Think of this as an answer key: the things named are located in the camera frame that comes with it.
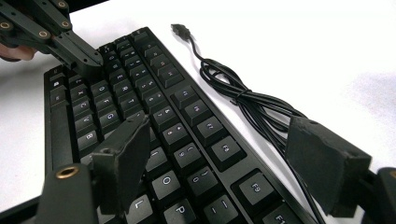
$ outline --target human hand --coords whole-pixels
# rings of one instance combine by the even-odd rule
[[[15,49],[11,49],[0,44],[0,56],[6,59],[10,59],[12,61],[30,61],[35,56],[36,52],[36,49],[32,49],[26,46],[17,46]]]

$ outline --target keyboard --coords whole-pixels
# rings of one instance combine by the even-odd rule
[[[137,197],[109,223],[316,223],[148,27],[98,51],[94,84],[61,65],[44,74],[46,172],[88,164],[124,120],[149,115]]]

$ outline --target white table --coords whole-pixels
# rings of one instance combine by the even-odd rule
[[[283,161],[228,99],[199,77],[191,47],[170,24],[185,24],[202,55],[230,66],[253,91],[273,95],[373,156],[396,166],[396,5],[390,0],[121,1],[71,15],[93,47],[148,26],[307,207]],[[59,63],[0,61],[0,212],[40,194],[44,180],[44,72]],[[326,217],[327,223],[360,223]]]

